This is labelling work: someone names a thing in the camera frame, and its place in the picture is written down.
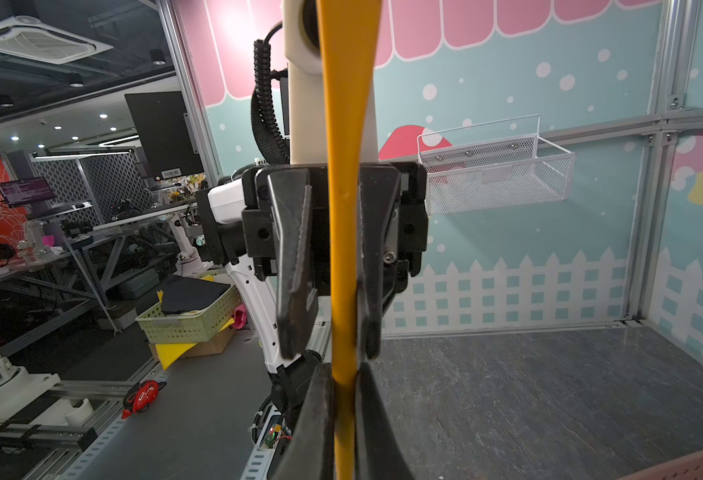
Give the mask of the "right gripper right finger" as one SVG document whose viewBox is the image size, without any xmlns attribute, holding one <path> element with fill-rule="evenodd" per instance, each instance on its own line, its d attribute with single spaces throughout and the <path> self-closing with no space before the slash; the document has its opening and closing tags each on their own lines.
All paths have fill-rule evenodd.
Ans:
<svg viewBox="0 0 703 480">
<path fill-rule="evenodd" d="M 391 429 L 371 366 L 363 362 L 355 388 L 355 478 L 413 480 Z"/>
</svg>

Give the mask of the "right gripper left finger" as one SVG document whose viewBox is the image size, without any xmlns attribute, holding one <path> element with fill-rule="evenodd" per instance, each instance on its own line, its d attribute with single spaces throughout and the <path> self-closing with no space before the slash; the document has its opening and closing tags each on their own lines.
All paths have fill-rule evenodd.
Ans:
<svg viewBox="0 0 703 480">
<path fill-rule="evenodd" d="M 330 364 L 313 374 L 293 439 L 274 479 L 327 480 L 334 478 L 335 381 Z"/>
</svg>

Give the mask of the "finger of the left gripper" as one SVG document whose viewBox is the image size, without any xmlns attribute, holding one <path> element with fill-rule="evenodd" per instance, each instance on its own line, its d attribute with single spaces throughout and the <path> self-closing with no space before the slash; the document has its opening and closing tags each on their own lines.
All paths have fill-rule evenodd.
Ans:
<svg viewBox="0 0 703 480">
<path fill-rule="evenodd" d="M 357 324 L 359 352 L 373 359 L 381 350 L 381 322 L 385 299 L 385 256 L 389 224 L 399 199 L 397 169 L 385 164 L 363 164 L 359 170 L 359 221 L 357 222 Z"/>
<path fill-rule="evenodd" d="M 268 177 L 277 237 L 277 326 L 281 356 L 304 354 L 319 303 L 313 286 L 312 186 L 307 169 L 285 169 Z"/>
</svg>

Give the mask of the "orange plastic knife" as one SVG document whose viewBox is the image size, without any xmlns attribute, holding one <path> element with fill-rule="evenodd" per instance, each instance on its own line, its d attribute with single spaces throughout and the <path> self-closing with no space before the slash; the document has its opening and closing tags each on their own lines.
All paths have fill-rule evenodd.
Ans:
<svg viewBox="0 0 703 480">
<path fill-rule="evenodd" d="M 355 476 L 357 192 L 381 2 L 318 4 L 329 148 L 332 375 L 337 478 Z"/>
</svg>

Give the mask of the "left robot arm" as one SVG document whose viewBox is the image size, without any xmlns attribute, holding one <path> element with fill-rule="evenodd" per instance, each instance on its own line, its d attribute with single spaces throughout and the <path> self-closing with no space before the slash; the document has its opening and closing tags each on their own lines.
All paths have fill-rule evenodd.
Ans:
<svg viewBox="0 0 703 480">
<path fill-rule="evenodd" d="M 252 125 L 265 161 L 199 199 L 221 264 L 241 267 L 239 290 L 270 354 L 275 404 L 302 408 L 319 360 L 308 352 L 319 300 L 332 300 L 340 350 L 325 386 L 329 410 L 353 410 L 357 364 L 381 346 L 381 320 L 409 273 L 401 243 L 407 171 L 375 149 L 373 68 L 379 15 L 294 13 L 281 23 L 289 135 L 274 117 L 270 42 L 255 44 Z"/>
</svg>

